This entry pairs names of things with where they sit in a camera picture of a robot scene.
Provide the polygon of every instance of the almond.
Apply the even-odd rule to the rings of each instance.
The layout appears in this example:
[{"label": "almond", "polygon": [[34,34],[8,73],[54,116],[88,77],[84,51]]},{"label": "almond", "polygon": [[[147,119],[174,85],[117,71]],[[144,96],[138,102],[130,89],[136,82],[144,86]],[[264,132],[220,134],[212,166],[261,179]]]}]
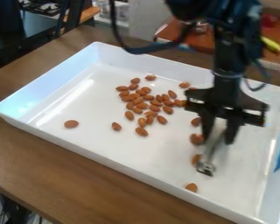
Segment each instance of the almond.
[{"label": "almond", "polygon": [[142,90],[142,89],[136,90],[136,93],[138,93],[141,96],[147,95],[147,93],[144,90]]},{"label": "almond", "polygon": [[173,101],[164,101],[164,105],[166,105],[168,107],[173,107],[174,106],[174,102]]},{"label": "almond", "polygon": [[162,94],[162,100],[165,102],[165,101],[169,101],[169,96],[168,94]]},{"label": "almond", "polygon": [[119,96],[120,96],[120,97],[124,97],[124,96],[128,96],[129,94],[130,94],[129,91],[122,91],[122,92],[119,94]]},{"label": "almond", "polygon": [[130,82],[133,83],[133,84],[138,84],[140,82],[140,79],[139,78],[134,78]]},{"label": "almond", "polygon": [[181,100],[175,100],[174,104],[175,104],[175,106],[180,107],[180,108],[184,106],[184,104]]},{"label": "almond", "polygon": [[183,104],[183,107],[186,107],[187,104],[188,104],[188,101],[187,101],[187,100],[183,100],[183,101],[182,101],[182,104]]},{"label": "almond", "polygon": [[163,101],[162,96],[160,96],[159,94],[157,94],[156,99],[157,99],[157,101],[159,101],[159,102],[162,102],[162,101]]},{"label": "almond", "polygon": [[196,167],[197,162],[199,162],[202,158],[201,154],[196,154],[191,159],[191,164]]},{"label": "almond", "polygon": [[198,190],[198,187],[197,187],[194,183],[191,183],[191,184],[187,185],[187,186],[185,187],[185,189],[186,189],[186,190],[189,190],[190,192],[196,193],[197,190]]},{"label": "almond", "polygon": [[184,81],[184,82],[180,83],[179,86],[181,88],[189,88],[190,87],[190,83],[187,82],[187,81]]},{"label": "almond", "polygon": [[198,135],[198,134],[191,134],[190,141],[194,145],[201,145],[204,143],[204,137],[202,135]]},{"label": "almond", "polygon": [[158,115],[158,113],[153,112],[153,111],[147,111],[147,112],[145,112],[144,114],[145,114],[146,116],[157,116],[157,115]]},{"label": "almond", "polygon": [[129,86],[129,90],[135,90],[135,89],[137,89],[139,86],[138,86],[138,84],[131,84],[130,86]]},{"label": "almond", "polygon": [[141,115],[143,111],[140,108],[133,108],[134,113]]},{"label": "almond", "polygon": [[140,94],[130,94],[129,97],[135,100],[136,98],[140,97]]},{"label": "almond", "polygon": [[174,93],[172,90],[168,90],[168,95],[169,95],[172,99],[177,98],[177,94]]},{"label": "almond", "polygon": [[146,101],[153,101],[153,99],[155,99],[155,97],[151,94],[147,94],[143,97]]},{"label": "almond", "polygon": [[168,106],[163,106],[163,111],[168,115],[173,114],[173,109],[171,107],[168,107]]},{"label": "almond", "polygon": [[141,103],[143,101],[144,101],[144,99],[142,99],[141,97],[138,97],[133,102],[134,102],[135,105],[137,105],[137,104],[139,104],[139,103]]},{"label": "almond", "polygon": [[122,91],[127,91],[128,88],[125,86],[120,86],[120,87],[117,87],[116,90],[122,92]]},{"label": "almond", "polygon": [[140,118],[138,119],[138,123],[139,123],[139,126],[140,126],[141,128],[144,128],[144,127],[146,126],[146,119],[140,117]]},{"label": "almond", "polygon": [[134,106],[135,106],[134,103],[133,103],[132,101],[129,101],[129,102],[127,103],[126,108],[127,108],[127,109],[133,109]]},{"label": "almond", "polygon": [[196,117],[193,120],[191,120],[191,125],[194,127],[198,127],[201,124],[201,118],[200,117]]},{"label": "almond", "polygon": [[66,127],[67,129],[73,129],[73,128],[77,127],[78,125],[79,125],[79,123],[75,120],[69,120],[64,123],[64,127]]},{"label": "almond", "polygon": [[150,110],[154,112],[160,112],[160,108],[156,105],[150,105]]},{"label": "almond", "polygon": [[141,128],[141,127],[136,128],[136,133],[141,137],[147,137],[148,136],[148,132],[146,131],[146,129]]},{"label": "almond", "polygon": [[113,130],[116,130],[116,131],[119,131],[122,129],[122,126],[120,126],[118,123],[116,122],[112,122],[112,129]]},{"label": "almond", "polygon": [[134,120],[134,115],[130,111],[125,112],[125,117],[128,118],[130,121]]},{"label": "almond", "polygon": [[153,115],[149,115],[147,118],[146,118],[146,123],[147,124],[153,124],[155,120],[155,117]]},{"label": "almond", "polygon": [[137,104],[136,107],[137,107],[138,109],[147,109],[147,108],[148,108],[148,104],[145,103],[145,102],[143,102],[143,103]]},{"label": "almond", "polygon": [[147,94],[151,92],[151,88],[149,88],[149,87],[142,87],[141,90],[143,90]]},{"label": "almond", "polygon": [[156,106],[158,106],[158,107],[161,107],[163,104],[162,104],[162,102],[159,102],[159,101],[157,101],[157,100],[153,100],[153,101],[151,101],[150,102],[152,105],[156,105]]},{"label": "almond", "polygon": [[147,76],[145,77],[145,79],[146,79],[147,81],[154,81],[156,78],[157,78],[157,76],[154,75],[154,74],[149,74],[149,75],[147,75]]},{"label": "almond", "polygon": [[127,95],[127,96],[122,97],[122,101],[123,102],[130,102],[130,101],[132,101],[132,99],[130,98],[129,95]]},{"label": "almond", "polygon": [[162,123],[162,124],[167,124],[167,123],[168,123],[167,120],[166,120],[166,118],[164,118],[164,117],[161,116],[161,115],[158,115],[158,116],[157,116],[157,121],[158,121],[159,123]]}]

